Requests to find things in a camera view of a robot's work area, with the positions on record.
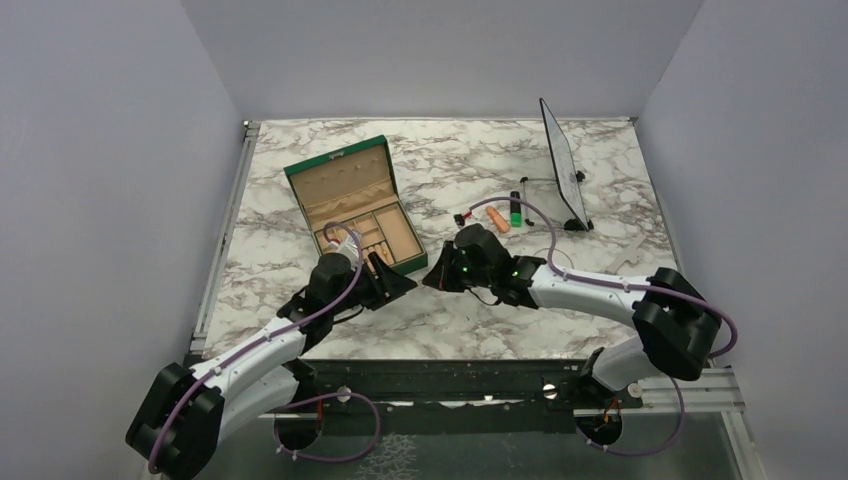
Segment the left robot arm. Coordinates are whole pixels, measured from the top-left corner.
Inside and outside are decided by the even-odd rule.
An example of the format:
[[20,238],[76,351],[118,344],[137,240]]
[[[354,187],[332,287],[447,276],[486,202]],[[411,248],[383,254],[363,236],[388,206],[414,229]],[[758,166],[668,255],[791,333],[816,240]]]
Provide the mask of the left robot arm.
[[308,283],[247,340],[191,367],[171,363],[160,370],[126,444],[156,473],[195,477],[228,436],[260,414],[310,405],[315,386],[293,369],[332,331],[336,315],[380,309],[416,286],[375,253],[362,261],[322,255]]

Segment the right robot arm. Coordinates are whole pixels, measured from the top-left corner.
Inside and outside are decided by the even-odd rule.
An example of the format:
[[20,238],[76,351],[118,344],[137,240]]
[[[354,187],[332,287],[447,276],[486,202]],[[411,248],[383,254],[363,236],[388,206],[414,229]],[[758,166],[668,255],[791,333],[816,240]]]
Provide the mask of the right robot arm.
[[423,283],[451,293],[485,288],[501,304],[573,310],[634,329],[634,337],[597,349],[581,367],[568,394],[592,407],[644,378],[699,379],[723,323],[674,269],[661,267],[647,277],[559,271],[541,257],[510,254],[479,224],[444,242]]

